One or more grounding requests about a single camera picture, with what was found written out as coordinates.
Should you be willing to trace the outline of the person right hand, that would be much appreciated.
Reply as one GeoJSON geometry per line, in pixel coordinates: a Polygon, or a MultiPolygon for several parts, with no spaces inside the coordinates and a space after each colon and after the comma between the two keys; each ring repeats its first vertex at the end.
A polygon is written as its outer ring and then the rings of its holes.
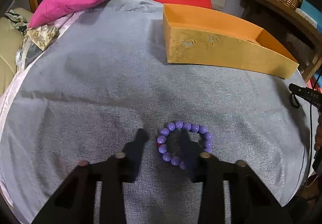
{"type": "Polygon", "coordinates": [[[318,151],[322,146],[322,115],[319,115],[318,126],[315,134],[314,150],[318,151]]]}

